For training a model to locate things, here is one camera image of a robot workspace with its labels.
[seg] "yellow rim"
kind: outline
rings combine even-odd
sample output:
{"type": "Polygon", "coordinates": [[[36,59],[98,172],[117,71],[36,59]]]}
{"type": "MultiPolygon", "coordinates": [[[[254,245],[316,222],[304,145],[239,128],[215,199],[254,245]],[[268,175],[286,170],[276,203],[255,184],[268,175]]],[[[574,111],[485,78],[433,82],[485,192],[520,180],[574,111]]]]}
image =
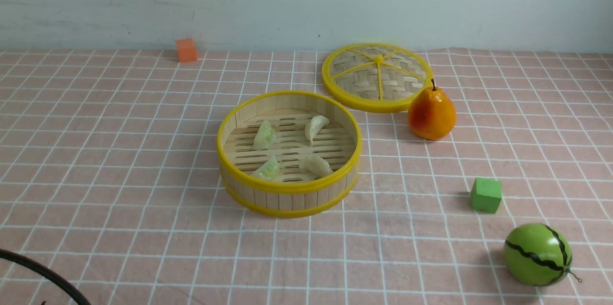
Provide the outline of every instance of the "yellow rim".
{"type": "Polygon", "coordinates": [[[278,217],[278,218],[300,218],[300,217],[308,217],[311,215],[319,214],[323,211],[326,211],[334,207],[337,203],[342,201],[343,198],[345,198],[350,193],[351,189],[353,189],[353,187],[355,186],[355,183],[357,182],[357,176],[358,176],[358,173],[356,172],[353,180],[343,190],[343,192],[340,193],[339,196],[337,196],[333,200],[329,201],[328,203],[324,205],[320,205],[319,207],[315,207],[311,209],[301,209],[298,211],[276,211],[274,209],[269,209],[269,208],[260,207],[259,205],[254,205],[252,203],[245,201],[234,191],[234,189],[230,188],[230,186],[228,186],[228,184],[226,183],[226,179],[224,179],[223,176],[221,176],[221,181],[224,187],[226,188],[226,192],[230,195],[230,197],[234,198],[235,201],[237,201],[240,205],[243,205],[250,211],[254,211],[255,213],[259,213],[262,215],[268,215],[271,217],[278,217]]]}
{"type": "Polygon", "coordinates": [[[411,105],[411,102],[413,101],[414,98],[416,98],[416,96],[418,96],[418,94],[423,91],[424,88],[428,87],[429,82],[432,80],[432,78],[434,78],[434,74],[432,72],[432,69],[430,67],[430,65],[423,60],[423,58],[421,58],[418,54],[411,52],[409,50],[406,50],[404,48],[401,47],[397,47],[394,45],[386,45],[383,43],[359,43],[356,45],[348,45],[346,47],[340,48],[339,50],[336,50],[335,52],[331,53],[330,56],[328,56],[326,58],[326,61],[324,61],[324,65],[322,67],[322,78],[324,80],[324,86],[326,87],[326,89],[328,90],[328,92],[330,92],[330,94],[336,99],[338,100],[341,104],[352,107],[353,109],[356,110],[361,110],[361,111],[367,111],[369,113],[398,113],[400,111],[405,111],[408,110],[409,106],[411,105]],[[394,51],[390,52],[389,54],[383,56],[383,58],[381,58],[381,60],[383,61],[382,63],[377,63],[377,61],[375,60],[374,57],[368,56],[362,52],[359,52],[357,50],[352,50],[355,47],[359,47],[359,46],[364,46],[364,45],[372,45],[372,46],[377,46],[377,47],[384,47],[384,48],[391,48],[394,49],[394,51]],[[346,51],[351,51],[351,52],[355,52],[357,54],[361,54],[362,56],[368,58],[369,60],[371,60],[372,62],[368,62],[365,63],[365,65],[372,65],[374,63],[377,64],[377,73],[379,75],[379,91],[382,91],[382,87],[381,87],[381,64],[385,65],[386,67],[390,67],[390,68],[394,68],[396,70],[405,72],[407,74],[409,74],[410,76],[413,76],[414,78],[418,78],[420,80],[424,80],[424,86],[417,91],[416,93],[414,93],[413,95],[411,95],[410,97],[401,99],[401,100],[390,100],[387,102],[384,102],[383,100],[381,100],[381,97],[379,97],[380,102],[375,102],[374,100],[368,100],[368,99],[364,99],[361,98],[359,96],[353,95],[351,93],[348,93],[346,91],[344,91],[343,89],[341,89],[334,81],[334,79],[337,76],[342,75],[338,74],[336,76],[331,76],[330,75],[330,64],[333,61],[334,58],[336,58],[336,56],[339,56],[339,54],[346,52],[346,51]],[[415,58],[420,65],[423,67],[423,69],[425,70],[425,74],[426,77],[423,78],[422,76],[418,76],[417,74],[413,74],[412,72],[406,71],[404,69],[395,67],[394,65],[391,65],[389,63],[385,62],[385,59],[392,56],[392,54],[396,54],[398,52],[403,52],[404,54],[410,55],[413,58],[415,58]]]}
{"type": "Polygon", "coordinates": [[[293,90],[276,91],[276,92],[270,92],[270,93],[266,93],[263,95],[259,95],[256,98],[247,100],[243,104],[235,107],[232,111],[230,111],[230,113],[228,113],[225,119],[221,122],[221,126],[219,127],[219,130],[217,131],[217,154],[219,155],[220,167],[223,167],[225,170],[228,171],[230,175],[232,175],[233,178],[237,179],[238,181],[247,185],[250,188],[253,188],[256,190],[262,190],[262,191],[269,192],[269,193],[279,193],[279,194],[310,193],[310,192],[316,192],[322,188],[333,185],[334,183],[339,181],[341,178],[344,178],[344,176],[346,176],[357,165],[357,163],[360,160],[360,155],[362,154],[362,133],[360,132],[360,127],[357,124],[357,121],[355,120],[353,115],[345,107],[343,107],[342,105],[338,104],[337,102],[335,102],[334,100],[326,96],[322,96],[318,93],[311,93],[307,91],[293,91],[293,90]],[[301,183],[274,183],[272,181],[264,181],[262,179],[252,177],[249,174],[246,174],[242,172],[241,170],[239,170],[236,166],[234,166],[234,164],[230,162],[230,159],[228,159],[223,152],[223,143],[221,141],[221,131],[223,131],[224,127],[227,125],[230,119],[234,119],[234,114],[238,110],[240,110],[242,107],[252,104],[253,102],[256,102],[258,100],[262,100],[263,98],[267,98],[269,96],[277,96],[277,95],[313,96],[321,100],[330,102],[331,104],[333,104],[334,106],[342,110],[350,118],[351,124],[353,124],[354,129],[356,131],[356,137],[357,137],[357,141],[355,143],[355,150],[353,154],[351,155],[351,158],[347,161],[347,163],[345,163],[345,165],[343,165],[340,169],[336,170],[329,176],[326,176],[320,179],[316,179],[315,181],[303,181],[301,183]]]}

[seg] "toy watermelon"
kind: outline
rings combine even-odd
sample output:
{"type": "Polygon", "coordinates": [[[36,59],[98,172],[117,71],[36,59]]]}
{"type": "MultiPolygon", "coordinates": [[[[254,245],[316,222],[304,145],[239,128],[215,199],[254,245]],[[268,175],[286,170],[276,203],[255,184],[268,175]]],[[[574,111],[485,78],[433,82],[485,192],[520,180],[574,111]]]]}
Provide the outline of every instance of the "toy watermelon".
{"type": "Polygon", "coordinates": [[[549,286],[573,275],[573,251],[566,238],[545,224],[516,227],[504,241],[504,263],[520,282],[530,286],[549,286]]]}

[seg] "green cube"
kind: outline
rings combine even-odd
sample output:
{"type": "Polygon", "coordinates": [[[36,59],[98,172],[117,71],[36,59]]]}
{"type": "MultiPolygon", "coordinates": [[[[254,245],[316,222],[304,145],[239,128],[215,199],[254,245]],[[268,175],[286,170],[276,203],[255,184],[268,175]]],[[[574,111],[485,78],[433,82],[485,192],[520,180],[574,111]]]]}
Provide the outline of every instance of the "green cube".
{"type": "Polygon", "coordinates": [[[475,178],[470,191],[470,206],[476,211],[496,213],[502,201],[502,183],[495,179],[475,178]]]}

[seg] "white wall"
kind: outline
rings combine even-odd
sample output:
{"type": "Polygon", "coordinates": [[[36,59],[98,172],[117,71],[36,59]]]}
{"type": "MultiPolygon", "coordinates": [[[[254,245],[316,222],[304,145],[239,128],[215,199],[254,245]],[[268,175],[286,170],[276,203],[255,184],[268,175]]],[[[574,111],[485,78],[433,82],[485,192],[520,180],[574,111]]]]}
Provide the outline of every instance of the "white wall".
{"type": "Polygon", "coordinates": [[[613,0],[0,0],[0,48],[613,52],[613,0]]]}

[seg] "woven bamboo lid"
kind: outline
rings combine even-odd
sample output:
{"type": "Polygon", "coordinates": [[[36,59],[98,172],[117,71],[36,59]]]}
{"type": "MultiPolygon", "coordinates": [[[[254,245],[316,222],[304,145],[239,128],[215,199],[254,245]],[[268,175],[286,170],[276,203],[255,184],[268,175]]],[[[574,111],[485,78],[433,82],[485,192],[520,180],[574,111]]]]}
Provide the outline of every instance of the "woven bamboo lid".
{"type": "Polygon", "coordinates": [[[408,110],[433,78],[417,54],[393,45],[363,43],[333,52],[322,68],[324,85],[342,104],[370,113],[408,110]]]}

